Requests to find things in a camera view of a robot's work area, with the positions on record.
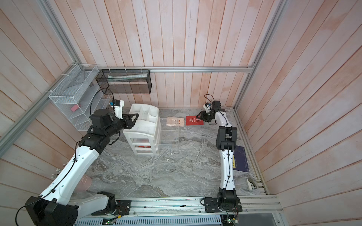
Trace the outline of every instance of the red card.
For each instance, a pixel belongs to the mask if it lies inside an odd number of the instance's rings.
[[[196,116],[186,116],[186,125],[203,125],[203,120],[196,118]]]

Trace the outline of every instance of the blue notebook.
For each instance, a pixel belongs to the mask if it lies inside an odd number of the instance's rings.
[[[245,148],[242,146],[236,146],[234,150],[232,169],[242,172],[249,172],[249,166],[248,166],[247,156],[245,154]]]

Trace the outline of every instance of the robotic arm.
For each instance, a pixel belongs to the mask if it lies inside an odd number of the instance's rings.
[[[114,113],[99,109],[91,116],[93,125],[79,142],[72,159],[39,197],[31,196],[25,204],[33,223],[38,226],[73,225],[76,220],[103,210],[112,214],[116,208],[114,194],[99,192],[82,202],[70,202],[71,195],[84,173],[109,144],[110,137],[122,129],[131,129],[138,114],[123,114],[124,102],[112,100]]]
[[[204,109],[197,117],[205,122],[211,122],[215,119],[219,125],[216,146],[220,153],[222,172],[217,205],[221,211],[228,211],[235,208],[236,203],[239,203],[232,172],[232,158],[236,146],[237,128],[230,124],[226,117],[225,109],[221,108],[220,101],[206,103]]]

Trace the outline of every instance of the black mesh basket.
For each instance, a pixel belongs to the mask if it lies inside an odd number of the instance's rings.
[[[152,88],[149,70],[103,69],[96,81],[113,94],[150,94]],[[111,94],[108,89],[103,89],[103,93]]]

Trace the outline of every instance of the white wire basket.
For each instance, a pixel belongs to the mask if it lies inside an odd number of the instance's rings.
[[[89,116],[97,109],[106,108],[110,102],[109,95],[97,93],[100,89],[98,84],[91,85],[98,72],[97,66],[85,71],[77,64],[49,95],[78,131],[87,131],[92,125]]]

